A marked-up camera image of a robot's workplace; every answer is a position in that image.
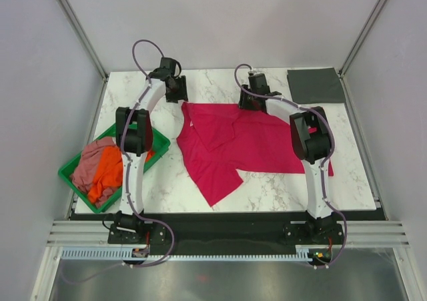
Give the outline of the magenta t-shirt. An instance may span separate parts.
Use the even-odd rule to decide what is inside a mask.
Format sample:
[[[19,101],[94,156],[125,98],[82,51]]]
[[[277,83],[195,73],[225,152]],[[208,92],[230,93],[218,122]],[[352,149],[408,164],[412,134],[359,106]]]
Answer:
[[[290,125],[236,104],[189,103],[181,106],[183,127],[177,145],[184,166],[209,206],[243,184],[240,170],[303,174],[292,148]]]

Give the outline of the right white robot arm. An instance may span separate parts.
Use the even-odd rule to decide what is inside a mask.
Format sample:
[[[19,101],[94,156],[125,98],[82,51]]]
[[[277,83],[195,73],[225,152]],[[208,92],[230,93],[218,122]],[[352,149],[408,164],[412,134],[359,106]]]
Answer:
[[[328,172],[335,140],[324,109],[305,107],[271,92],[264,73],[252,69],[247,85],[238,79],[236,82],[244,101],[290,125],[292,149],[302,161],[306,177],[306,211],[315,220],[330,217],[333,209],[328,199]]]

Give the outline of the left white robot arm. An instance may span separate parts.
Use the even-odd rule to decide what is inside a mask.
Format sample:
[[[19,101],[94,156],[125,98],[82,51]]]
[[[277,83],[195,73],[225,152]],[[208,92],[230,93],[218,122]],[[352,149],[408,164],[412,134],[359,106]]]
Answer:
[[[122,195],[119,211],[139,215],[144,210],[143,174],[145,160],[153,147],[153,128],[150,115],[161,99],[169,103],[187,101],[186,77],[181,64],[162,57],[159,67],[145,80],[140,96],[131,107],[119,107],[115,112],[116,144],[123,162]]]

